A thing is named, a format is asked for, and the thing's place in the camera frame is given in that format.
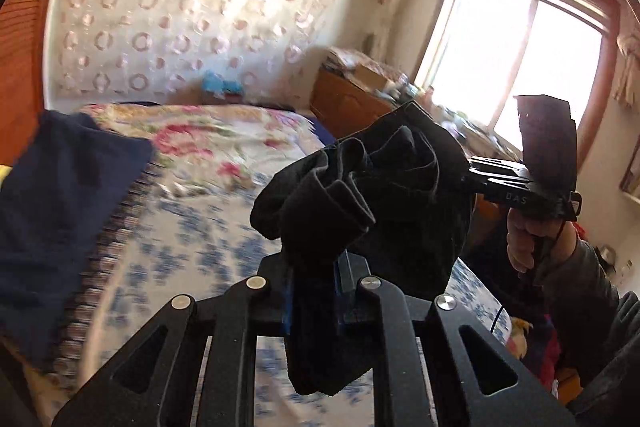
black metal bracket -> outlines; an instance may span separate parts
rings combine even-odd
[[[573,416],[453,298],[405,296],[350,253],[340,256],[337,271],[344,298],[338,330],[370,350],[376,427],[434,425],[416,337],[438,425],[575,426]],[[197,426],[252,427],[256,338],[289,337],[292,279],[278,253],[224,295],[198,302],[176,296],[78,391],[53,427],[187,426],[207,337],[212,343]]]
[[[466,190],[482,194],[487,201],[518,208],[530,217],[576,221],[582,209],[579,192],[548,190],[521,163],[473,157],[462,182]]]

metal rivet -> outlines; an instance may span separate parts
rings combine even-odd
[[[254,275],[253,277],[249,277],[246,280],[246,285],[249,286],[252,290],[259,290],[260,288],[264,288],[267,284],[267,279],[264,277],[260,277],[259,275]]]
[[[190,304],[191,299],[188,295],[177,295],[171,300],[171,306],[177,310],[188,308]]]
[[[456,300],[451,295],[438,295],[435,302],[438,308],[447,312],[456,307]]]
[[[360,280],[360,286],[366,290],[377,290],[381,284],[380,279],[372,275],[367,275]]]

cardboard box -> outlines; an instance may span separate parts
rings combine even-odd
[[[372,90],[377,89],[379,91],[384,91],[385,89],[390,89],[394,85],[393,82],[387,80],[381,74],[370,70],[362,64],[358,64],[356,66],[355,71],[353,71],[353,76],[355,76],[359,81],[361,81],[361,83]]]

finger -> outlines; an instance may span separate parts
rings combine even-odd
[[[538,237],[556,237],[562,221],[553,219],[551,221],[537,221],[535,219],[527,219],[525,222],[526,230],[532,235]]]
[[[536,247],[533,236],[525,230],[513,230],[507,233],[507,245],[513,251],[523,251],[524,253],[532,253]]]
[[[524,266],[524,264],[522,264],[520,261],[518,261],[510,252],[509,249],[507,249],[507,256],[509,257],[509,261],[511,263],[511,266],[514,267],[514,269],[516,271],[519,271],[520,273],[526,273],[527,272],[527,267]]]
[[[529,247],[520,247],[519,245],[508,244],[507,253],[511,258],[515,259],[523,265],[525,268],[530,269],[534,267],[533,249]]]
[[[522,215],[522,212],[517,208],[509,209],[509,216],[507,217],[507,230],[514,232],[515,230],[525,230],[526,219]]]

patterned wallpaper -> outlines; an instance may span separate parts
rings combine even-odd
[[[58,100],[178,100],[213,70],[249,98],[284,101],[334,0],[52,3],[47,76]]]

